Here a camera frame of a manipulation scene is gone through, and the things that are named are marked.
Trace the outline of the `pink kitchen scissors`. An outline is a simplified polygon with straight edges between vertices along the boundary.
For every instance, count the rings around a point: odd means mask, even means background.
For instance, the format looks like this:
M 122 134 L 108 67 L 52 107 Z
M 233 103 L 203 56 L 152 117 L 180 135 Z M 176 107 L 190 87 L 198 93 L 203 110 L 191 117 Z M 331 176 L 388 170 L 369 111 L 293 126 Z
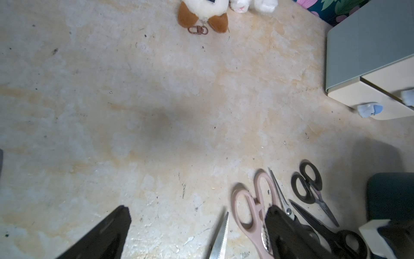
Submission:
M 261 259 L 272 259 L 274 255 L 265 225 L 267 210 L 265 209 L 264 195 L 260 186 L 261 180 L 265 180 L 268 184 L 268 190 L 270 191 L 272 199 L 271 206 L 280 206 L 280 198 L 276 190 L 276 184 L 266 171 L 258 169 L 253 181 L 254 195 L 243 187 L 235 188 L 232 193 L 231 207 L 237 226 L 252 242 L 259 257 Z M 252 216 L 252 223 L 249 226 L 241 222 L 237 209 L 237 201 L 242 197 L 247 201 L 248 209 Z

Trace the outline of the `large black scissors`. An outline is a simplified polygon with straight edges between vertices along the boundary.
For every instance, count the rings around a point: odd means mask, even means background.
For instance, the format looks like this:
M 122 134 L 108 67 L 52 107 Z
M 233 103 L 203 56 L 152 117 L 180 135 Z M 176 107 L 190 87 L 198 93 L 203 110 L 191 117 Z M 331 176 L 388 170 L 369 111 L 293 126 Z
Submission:
M 317 231 L 329 244 L 333 255 L 340 259 L 366 259 L 368 256 L 368 248 L 361 238 L 355 232 L 349 230 L 341 230 L 336 233 L 329 230 L 322 222 L 313 215 L 303 209 L 301 206 L 290 200 L 295 210 Z M 358 249 L 353 249 L 347 244 L 347 236 L 352 236 L 358 243 Z

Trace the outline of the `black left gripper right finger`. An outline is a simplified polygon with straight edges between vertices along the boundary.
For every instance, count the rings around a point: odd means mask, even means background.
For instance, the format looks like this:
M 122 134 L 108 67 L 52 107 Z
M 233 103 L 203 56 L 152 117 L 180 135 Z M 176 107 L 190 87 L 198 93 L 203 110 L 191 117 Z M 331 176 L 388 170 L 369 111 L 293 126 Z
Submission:
M 278 206 L 271 206 L 265 217 L 275 259 L 334 259 L 328 250 L 312 239 Z

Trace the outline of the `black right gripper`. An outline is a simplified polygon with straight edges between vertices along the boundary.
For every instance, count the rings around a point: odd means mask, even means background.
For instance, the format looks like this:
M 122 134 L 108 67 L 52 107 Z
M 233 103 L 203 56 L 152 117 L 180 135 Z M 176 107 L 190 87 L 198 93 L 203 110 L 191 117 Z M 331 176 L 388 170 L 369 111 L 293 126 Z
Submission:
M 359 227 L 373 254 L 385 259 L 414 257 L 414 222 L 371 220 Z

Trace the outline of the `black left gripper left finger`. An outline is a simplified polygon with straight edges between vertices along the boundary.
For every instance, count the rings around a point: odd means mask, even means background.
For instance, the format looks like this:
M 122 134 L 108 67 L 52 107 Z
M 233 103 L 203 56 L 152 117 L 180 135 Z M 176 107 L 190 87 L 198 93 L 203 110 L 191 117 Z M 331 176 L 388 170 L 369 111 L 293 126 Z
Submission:
M 132 222 L 129 208 L 119 206 L 58 259 L 119 259 Z

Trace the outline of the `small black scissors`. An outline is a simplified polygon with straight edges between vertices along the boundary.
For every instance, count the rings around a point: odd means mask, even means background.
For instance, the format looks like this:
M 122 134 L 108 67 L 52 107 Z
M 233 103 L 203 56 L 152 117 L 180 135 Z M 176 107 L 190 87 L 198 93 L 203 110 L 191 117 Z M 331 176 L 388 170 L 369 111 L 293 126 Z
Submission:
M 305 225 L 305 224 L 301 224 L 299 219 L 297 218 L 297 216 L 294 214 L 294 212 L 291 209 L 291 205 L 290 203 L 285 199 L 282 190 L 278 184 L 278 181 L 273 173 L 273 171 L 268 168 L 271 178 L 274 181 L 275 185 L 276 185 L 276 190 L 278 192 L 279 198 L 280 198 L 280 202 L 281 202 L 281 208 L 282 210 L 291 218 L 291 220 L 293 220 L 298 226 L 302 227 L 302 229 L 314 240 L 316 240 L 316 242 L 320 243 L 320 239 L 318 237 L 318 234 L 314 231 L 314 229 L 311 226 Z

